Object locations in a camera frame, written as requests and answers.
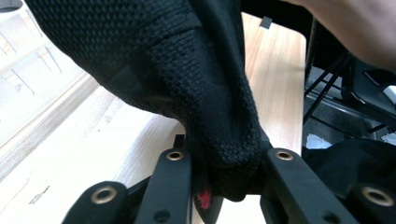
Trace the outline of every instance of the wooden plank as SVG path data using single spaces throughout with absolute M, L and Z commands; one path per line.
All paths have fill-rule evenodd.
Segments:
M 301 152 L 305 38 L 244 14 L 246 71 L 260 124 L 274 147 Z
M 0 181 L 39 146 L 99 85 L 88 74 L 0 147 Z
M 118 98 L 100 112 L 95 105 L 109 97 L 114 96 L 103 88 L 95 91 L 2 182 L 0 197 L 5 203 L 0 204 L 0 222 L 8 218 L 24 223 L 46 214 L 44 222 L 60 223 L 91 185 L 116 180 L 131 187 L 150 175 L 175 134 L 184 133 L 176 120 L 133 108 Z M 16 188 L 3 191 L 11 186 Z M 14 213 L 17 210 L 24 216 Z

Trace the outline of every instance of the light wood surface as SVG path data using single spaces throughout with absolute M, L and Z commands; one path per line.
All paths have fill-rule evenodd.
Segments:
M 247 75 L 262 127 L 274 147 L 299 152 L 302 142 L 305 40 L 244 15 Z M 131 187 L 149 176 L 160 153 L 184 133 L 167 119 L 126 105 L 98 88 L 0 182 L 0 223 L 60 223 L 88 187 L 114 180 Z M 258 197 L 226 202 L 218 223 L 262 223 Z M 200 223 L 194 215 L 193 223 Z

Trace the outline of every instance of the brass grommet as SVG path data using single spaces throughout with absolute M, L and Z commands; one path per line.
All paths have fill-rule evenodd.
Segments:
M 286 151 L 279 150 L 276 153 L 276 156 L 279 159 L 281 159 L 282 161 L 291 161 L 291 160 L 293 160 L 293 155 L 291 155 L 289 152 L 286 152 Z
M 173 152 L 169 152 L 168 154 L 166 154 L 166 158 L 169 161 L 180 161 L 181 159 L 183 159 L 183 157 L 184 157 L 184 155 L 180 151 L 173 151 Z
M 392 198 L 388 196 L 384 191 L 380 189 L 374 189 L 370 187 L 364 187 L 361 189 L 361 193 L 372 203 L 376 203 L 378 205 L 390 207 L 394 205 L 394 201 Z
M 111 202 L 117 195 L 117 190 L 111 186 L 97 189 L 91 196 L 91 201 L 96 204 Z

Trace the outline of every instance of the black cloth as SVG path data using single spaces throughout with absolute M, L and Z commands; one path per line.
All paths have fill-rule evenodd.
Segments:
M 106 89 L 179 120 L 206 154 L 212 188 L 245 197 L 269 142 L 245 75 L 238 0 L 26 4 L 48 38 Z
M 370 139 L 346 140 L 327 149 L 304 149 L 303 159 L 341 199 L 355 184 L 396 193 L 396 146 Z

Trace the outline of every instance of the screw hole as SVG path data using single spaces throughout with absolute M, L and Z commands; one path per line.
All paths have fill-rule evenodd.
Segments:
M 166 210 L 158 211 L 154 214 L 154 221 L 157 223 L 165 223 L 169 220 L 171 214 Z
M 323 215 L 323 220 L 329 224 L 338 224 L 341 222 L 341 219 L 334 213 L 325 212 Z
M 179 151 L 169 152 L 166 158 L 168 158 L 169 161 L 180 161 L 183 159 L 183 153 Z
M 103 200 L 108 196 L 110 196 L 110 194 L 111 194 L 110 190 L 104 190 L 98 193 L 97 198 Z
M 20 9 L 23 6 L 23 2 L 21 0 L 11 0 L 2 3 L 0 6 L 0 13 L 2 12 L 11 12 Z
M 289 152 L 285 152 L 285 151 L 278 151 L 276 153 L 276 156 L 283 161 L 293 160 L 293 156 Z

